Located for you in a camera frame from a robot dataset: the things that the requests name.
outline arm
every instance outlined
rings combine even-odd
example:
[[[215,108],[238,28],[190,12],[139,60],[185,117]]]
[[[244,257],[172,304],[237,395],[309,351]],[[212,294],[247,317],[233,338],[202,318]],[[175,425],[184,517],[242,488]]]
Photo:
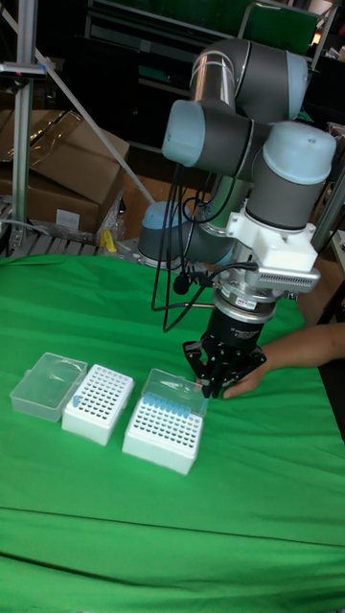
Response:
[[[322,366],[331,360],[345,357],[345,324],[299,329],[264,345],[263,352],[267,358],[263,366],[225,390],[224,398],[252,392],[269,371],[287,367]]]

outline finger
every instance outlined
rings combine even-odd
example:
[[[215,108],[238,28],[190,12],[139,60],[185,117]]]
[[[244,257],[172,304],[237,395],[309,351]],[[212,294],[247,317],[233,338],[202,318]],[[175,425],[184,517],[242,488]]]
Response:
[[[250,383],[248,381],[240,381],[240,383],[236,383],[225,390],[223,393],[223,398],[235,398],[236,396],[246,394],[247,392],[251,392]]]

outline green cloth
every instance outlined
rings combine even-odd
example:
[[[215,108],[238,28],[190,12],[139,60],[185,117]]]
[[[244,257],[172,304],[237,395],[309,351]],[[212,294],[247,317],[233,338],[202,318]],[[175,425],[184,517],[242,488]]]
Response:
[[[345,605],[345,449],[316,369],[212,399],[188,476],[121,452],[150,369],[192,378],[181,344],[209,318],[193,309],[164,334],[153,279],[111,258],[1,262],[0,612]],[[261,341],[302,326],[282,300]],[[107,447],[13,412],[10,391],[45,352],[135,379]]]

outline white mounting bracket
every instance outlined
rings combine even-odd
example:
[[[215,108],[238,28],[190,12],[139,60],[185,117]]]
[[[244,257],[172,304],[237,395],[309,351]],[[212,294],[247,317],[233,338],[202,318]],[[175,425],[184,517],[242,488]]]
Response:
[[[281,270],[310,272],[317,258],[311,246],[315,226],[308,223],[300,232],[273,229],[255,221],[242,209],[231,213],[226,235],[253,250],[263,266]]]

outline hand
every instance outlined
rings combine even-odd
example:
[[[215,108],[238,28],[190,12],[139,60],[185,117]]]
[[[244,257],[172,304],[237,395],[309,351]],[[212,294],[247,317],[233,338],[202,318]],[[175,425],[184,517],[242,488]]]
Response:
[[[259,366],[259,368],[257,368],[255,371],[249,373],[247,376],[244,376],[241,381],[228,387],[223,393],[223,398],[234,398],[236,396],[240,396],[241,394],[253,392],[253,390],[255,390],[262,382],[266,372],[267,368],[265,364]]]

